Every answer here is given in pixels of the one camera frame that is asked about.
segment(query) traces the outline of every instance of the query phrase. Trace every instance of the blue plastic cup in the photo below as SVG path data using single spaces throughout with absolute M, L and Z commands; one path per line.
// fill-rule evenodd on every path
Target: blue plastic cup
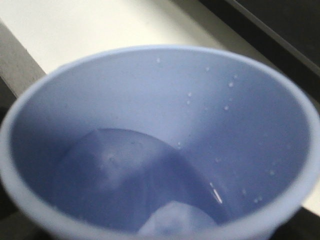
M 266 240 L 315 184 L 320 122 L 255 60 L 131 47 L 36 82 L 4 119 L 0 153 L 7 192 L 55 238 Z

